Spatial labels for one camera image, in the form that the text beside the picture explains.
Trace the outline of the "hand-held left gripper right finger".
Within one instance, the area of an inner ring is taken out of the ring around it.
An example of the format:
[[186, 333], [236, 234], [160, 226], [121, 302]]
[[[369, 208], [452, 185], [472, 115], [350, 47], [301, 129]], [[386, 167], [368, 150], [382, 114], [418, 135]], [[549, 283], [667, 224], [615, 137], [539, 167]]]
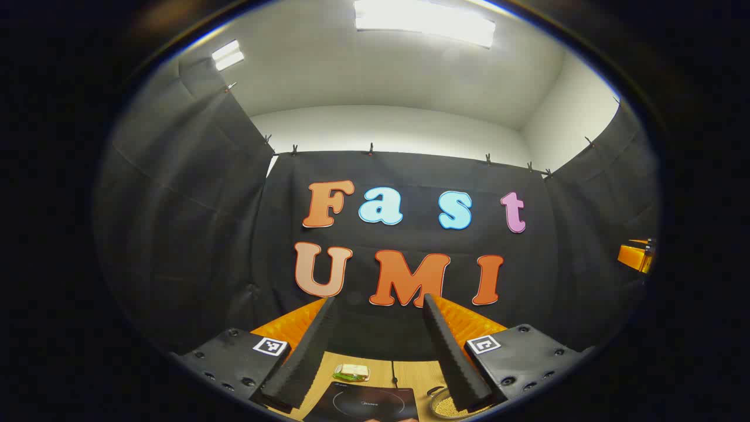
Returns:
[[570, 375], [593, 353], [567, 347], [530, 324], [504, 328], [428, 294], [423, 317], [458, 410], [502, 413]]

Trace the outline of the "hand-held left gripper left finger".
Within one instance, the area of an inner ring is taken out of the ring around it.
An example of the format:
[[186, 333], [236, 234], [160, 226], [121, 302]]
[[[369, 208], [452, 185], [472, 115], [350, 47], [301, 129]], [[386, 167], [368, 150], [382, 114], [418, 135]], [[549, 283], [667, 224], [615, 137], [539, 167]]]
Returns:
[[333, 297], [254, 331], [227, 328], [172, 360], [230, 400], [289, 413], [311, 389], [338, 320]]

